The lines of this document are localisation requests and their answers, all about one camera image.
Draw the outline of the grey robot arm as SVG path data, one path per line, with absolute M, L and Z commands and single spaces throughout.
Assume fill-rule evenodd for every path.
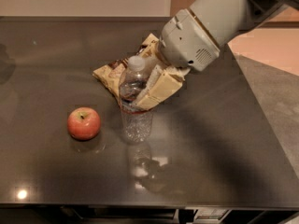
M 221 48 L 236 36 L 270 20 L 299 0 L 196 0 L 180 10 L 163 28 L 155 55 L 167 65 L 156 67 L 133 105 L 149 110 L 174 94 L 191 71 L 201 72 L 214 62 Z

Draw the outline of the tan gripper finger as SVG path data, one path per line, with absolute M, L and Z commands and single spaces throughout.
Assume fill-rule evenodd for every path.
M 182 87 L 186 75 L 186 68 L 156 65 L 151 71 L 146 88 L 137 95 L 133 106 L 142 110 L 152 109 L 176 93 Z
M 137 52 L 136 55 L 142 57 L 145 60 L 146 65 L 148 67 L 155 67 L 156 65 L 165 67 L 165 64 L 157 55 L 156 47 L 157 47 L 156 41 L 150 41 L 150 42 L 144 41 L 141 44 L 139 51 Z

